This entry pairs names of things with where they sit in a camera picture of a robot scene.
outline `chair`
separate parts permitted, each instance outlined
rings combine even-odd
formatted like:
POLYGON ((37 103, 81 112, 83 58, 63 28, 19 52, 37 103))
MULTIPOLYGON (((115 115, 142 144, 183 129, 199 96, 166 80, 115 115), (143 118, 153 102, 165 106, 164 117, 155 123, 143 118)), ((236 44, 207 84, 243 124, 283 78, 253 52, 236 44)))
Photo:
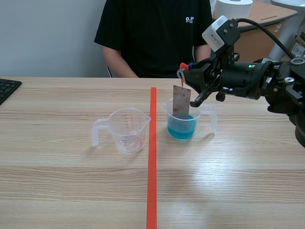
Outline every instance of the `chair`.
POLYGON ((110 78, 113 78, 112 73, 110 71, 110 68, 108 66, 107 66, 107 71, 108 71, 108 74, 109 74, 110 78))

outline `keyboard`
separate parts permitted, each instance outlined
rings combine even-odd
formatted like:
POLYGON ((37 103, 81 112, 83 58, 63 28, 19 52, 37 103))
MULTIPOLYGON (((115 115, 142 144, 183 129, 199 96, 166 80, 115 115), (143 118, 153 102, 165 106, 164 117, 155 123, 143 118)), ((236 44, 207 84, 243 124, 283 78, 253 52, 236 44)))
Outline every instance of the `keyboard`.
POLYGON ((20 81, 0 79, 0 105, 21 85, 20 81))

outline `wooden table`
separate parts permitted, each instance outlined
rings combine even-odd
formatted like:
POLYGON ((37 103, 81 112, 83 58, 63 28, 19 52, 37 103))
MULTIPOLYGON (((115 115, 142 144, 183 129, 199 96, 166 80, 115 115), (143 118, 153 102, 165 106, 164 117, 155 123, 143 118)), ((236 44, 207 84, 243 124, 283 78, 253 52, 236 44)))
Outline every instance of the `wooden table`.
POLYGON ((0 106, 1 229, 146 228, 148 142, 127 155, 106 131, 93 149, 91 127, 123 107, 149 114, 151 86, 159 229, 305 227, 305 149, 264 99, 211 96, 219 131, 202 118, 180 142, 162 109, 179 80, 12 79, 23 84, 0 106))

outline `rusty metal plate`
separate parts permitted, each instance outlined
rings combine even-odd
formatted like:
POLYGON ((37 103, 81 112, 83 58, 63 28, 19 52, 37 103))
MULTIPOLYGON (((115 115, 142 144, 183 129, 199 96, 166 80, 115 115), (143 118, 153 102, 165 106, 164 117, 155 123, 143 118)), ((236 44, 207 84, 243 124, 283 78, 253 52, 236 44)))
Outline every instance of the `rusty metal plate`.
POLYGON ((191 90, 173 86, 173 116, 188 119, 190 111, 191 90))

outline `printed logo on shirt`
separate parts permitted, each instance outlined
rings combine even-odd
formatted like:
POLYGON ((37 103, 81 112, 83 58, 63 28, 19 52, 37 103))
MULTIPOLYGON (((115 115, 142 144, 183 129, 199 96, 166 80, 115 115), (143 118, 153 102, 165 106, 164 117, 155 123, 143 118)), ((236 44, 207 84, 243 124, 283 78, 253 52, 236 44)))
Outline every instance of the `printed logo on shirt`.
POLYGON ((185 22, 192 24, 194 22, 194 17, 186 17, 185 22))

